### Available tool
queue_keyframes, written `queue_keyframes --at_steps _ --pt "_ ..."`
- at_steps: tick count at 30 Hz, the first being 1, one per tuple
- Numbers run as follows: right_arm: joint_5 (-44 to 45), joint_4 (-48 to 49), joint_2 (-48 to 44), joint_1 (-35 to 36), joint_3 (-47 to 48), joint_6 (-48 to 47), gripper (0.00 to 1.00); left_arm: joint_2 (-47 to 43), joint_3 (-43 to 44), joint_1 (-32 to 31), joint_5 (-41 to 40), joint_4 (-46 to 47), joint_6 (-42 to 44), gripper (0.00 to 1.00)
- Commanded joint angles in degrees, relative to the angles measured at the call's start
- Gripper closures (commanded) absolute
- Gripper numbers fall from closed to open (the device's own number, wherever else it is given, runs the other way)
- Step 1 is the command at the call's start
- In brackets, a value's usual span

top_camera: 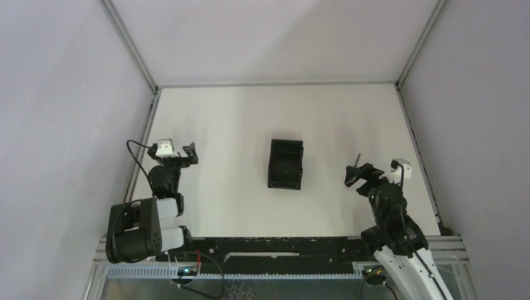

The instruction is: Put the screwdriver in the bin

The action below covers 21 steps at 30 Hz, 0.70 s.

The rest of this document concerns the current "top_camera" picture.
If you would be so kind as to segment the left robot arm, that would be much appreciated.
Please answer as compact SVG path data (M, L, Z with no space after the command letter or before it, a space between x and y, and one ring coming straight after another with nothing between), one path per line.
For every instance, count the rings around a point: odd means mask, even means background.
M141 172L151 196L111 207L105 253L112 264L138 263L152 256L173 254L186 261L195 253L195 243L185 225L168 222L184 213L184 197L179 192L181 171L199 162L196 145L174 147L172 139L160 139L145 146L156 165Z

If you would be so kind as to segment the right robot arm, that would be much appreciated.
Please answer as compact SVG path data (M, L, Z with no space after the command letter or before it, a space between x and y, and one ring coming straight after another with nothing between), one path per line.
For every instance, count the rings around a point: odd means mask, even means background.
M391 169L399 173L398 181L368 162L346 167L345 186L364 181L356 191L367 198L375 221L361 233L362 254L381 265L405 299L452 299L426 236L408 215L404 197L407 166L393 159Z

